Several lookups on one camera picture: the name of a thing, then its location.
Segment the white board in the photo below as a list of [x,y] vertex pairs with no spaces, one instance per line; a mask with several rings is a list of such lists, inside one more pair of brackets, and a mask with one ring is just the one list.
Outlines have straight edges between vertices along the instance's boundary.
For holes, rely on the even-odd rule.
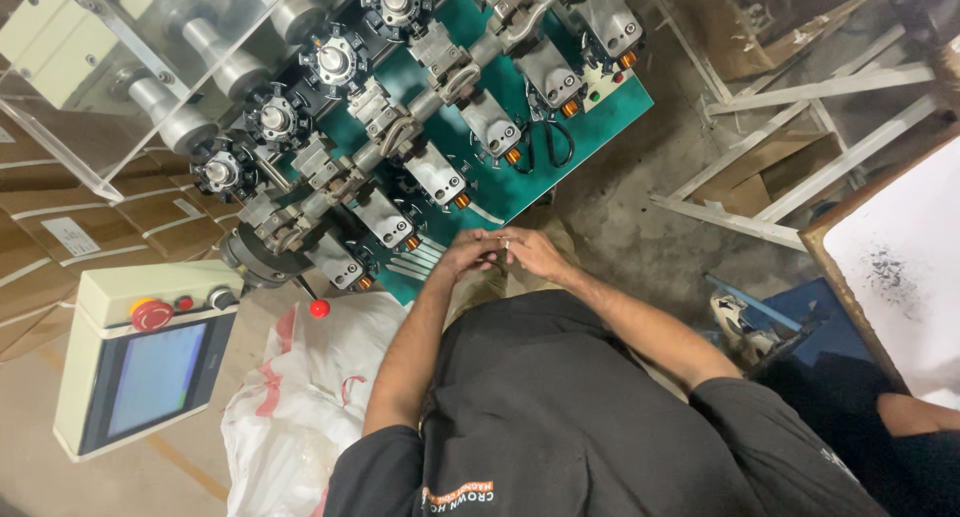
[[960,139],[840,221],[823,247],[914,397],[960,409]]

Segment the yellow floor line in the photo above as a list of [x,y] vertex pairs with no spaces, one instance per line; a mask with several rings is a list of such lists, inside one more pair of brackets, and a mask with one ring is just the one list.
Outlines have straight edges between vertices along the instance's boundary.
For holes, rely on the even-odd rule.
[[[61,357],[57,351],[50,345],[41,347],[37,350],[40,353],[40,356],[57,371],[64,371],[64,359]],[[151,434],[146,437],[147,443],[160,454],[161,457],[170,461],[174,466],[181,469],[185,474],[193,477],[193,480],[199,483],[200,487],[203,487],[204,490],[213,495],[214,498],[218,498],[222,501],[227,501],[227,494],[230,492],[230,489],[222,486],[217,482],[216,479],[210,477],[209,474],[198,468],[195,464],[190,462],[190,459],[174,449],[173,446],[167,443],[166,440],[157,436],[156,434]]]

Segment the hand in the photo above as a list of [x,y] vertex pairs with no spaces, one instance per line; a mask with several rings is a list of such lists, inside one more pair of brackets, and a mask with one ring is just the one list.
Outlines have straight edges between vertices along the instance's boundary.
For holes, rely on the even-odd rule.
[[577,268],[557,252],[542,231],[507,227],[491,234],[505,240],[508,264],[513,264],[517,259],[523,269],[537,277],[563,285],[577,272]]
[[456,282],[470,270],[487,270],[497,260],[495,251],[503,249],[503,241],[483,228],[460,230],[453,244],[440,257],[431,277],[452,277]]

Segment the red emergency stop button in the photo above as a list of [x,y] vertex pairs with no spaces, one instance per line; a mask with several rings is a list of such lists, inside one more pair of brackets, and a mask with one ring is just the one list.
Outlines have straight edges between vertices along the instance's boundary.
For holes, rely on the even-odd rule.
[[137,331],[153,331],[160,329],[174,317],[174,307],[170,303],[160,300],[146,300],[139,302],[133,308],[130,323]]
[[323,318],[330,314],[330,303],[324,300],[317,300],[310,303],[310,314],[314,318]]

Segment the red button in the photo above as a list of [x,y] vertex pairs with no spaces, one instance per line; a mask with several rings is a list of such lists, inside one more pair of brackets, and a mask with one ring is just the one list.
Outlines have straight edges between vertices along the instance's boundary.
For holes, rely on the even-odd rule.
[[325,302],[324,300],[317,300],[310,303],[310,314],[314,318],[323,318],[326,315],[330,314],[330,303]]
[[183,296],[176,300],[176,308],[180,310],[190,310],[193,308],[193,298],[190,296]]
[[174,317],[174,307],[160,300],[143,302],[133,310],[130,322],[137,331],[160,329]]

